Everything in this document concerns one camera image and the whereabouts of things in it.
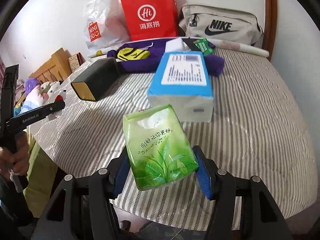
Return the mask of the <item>person left hand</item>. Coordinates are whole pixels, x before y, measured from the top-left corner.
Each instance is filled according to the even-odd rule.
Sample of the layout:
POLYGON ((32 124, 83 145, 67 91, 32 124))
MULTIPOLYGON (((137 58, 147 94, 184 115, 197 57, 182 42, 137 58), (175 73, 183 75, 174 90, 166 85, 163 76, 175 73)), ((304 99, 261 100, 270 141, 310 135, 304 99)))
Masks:
POLYGON ((17 152, 11 153, 7 148, 1 147, 1 176, 10 179, 8 164, 12 164, 12 169, 20 176, 27 175, 29 169, 29 144, 28 135, 25 131, 16 139, 17 152))

